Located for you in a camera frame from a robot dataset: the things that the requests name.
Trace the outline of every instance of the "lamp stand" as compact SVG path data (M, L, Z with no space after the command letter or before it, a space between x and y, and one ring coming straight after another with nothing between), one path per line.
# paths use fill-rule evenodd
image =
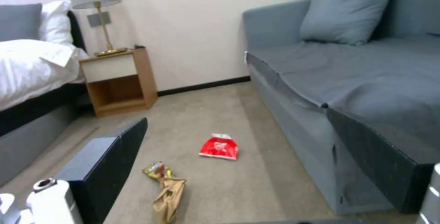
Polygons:
M127 48L119 48L119 49L113 48L113 45L111 45L111 43L110 43L110 38L109 38L109 34L107 32L106 24L104 22L104 17L102 16L101 2L96 1L96 2L94 2L94 5L95 5L96 9L98 10L99 19L101 20L102 30L104 31L104 35L105 35L106 41L107 41L107 50L102 51L102 52L97 52L97 53L95 53L95 56L106 56L106 55L122 53L122 52L127 51Z

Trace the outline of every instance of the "brown paper bag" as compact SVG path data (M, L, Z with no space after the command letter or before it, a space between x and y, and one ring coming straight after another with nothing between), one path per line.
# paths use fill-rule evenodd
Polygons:
M153 202L153 209L160 224L169 224L176 217L177 207L179 206L182 193L184 192L186 179L161 178L159 183L162 191Z

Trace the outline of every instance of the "drawer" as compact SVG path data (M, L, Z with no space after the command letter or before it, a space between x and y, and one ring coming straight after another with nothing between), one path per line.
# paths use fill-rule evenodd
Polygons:
M132 54L88 61L81 65L88 83L137 74Z

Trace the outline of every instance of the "crumpled wrapper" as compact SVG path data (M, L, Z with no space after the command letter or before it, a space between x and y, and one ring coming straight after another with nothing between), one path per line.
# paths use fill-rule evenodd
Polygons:
M162 162L151 164L143 169L143 172L159 181L162 191L153 201L153 210L160 224L170 224L176 219L177 208L187 180L175 178L171 169Z

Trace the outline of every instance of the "carpet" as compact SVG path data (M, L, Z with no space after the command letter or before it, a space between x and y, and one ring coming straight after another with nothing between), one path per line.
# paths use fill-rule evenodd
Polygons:
M106 224L155 223L151 203L159 185L142 174L154 161L163 161L188 180L177 224L338 218L251 83L160 97L149 111L102 119L84 115L1 192L16 194L22 202L33 182L55 175L91 138L143 116L149 121L147 135ZM229 134L237 141L237 161L199 157L211 133ZM387 211L344 218L409 224L416 216Z

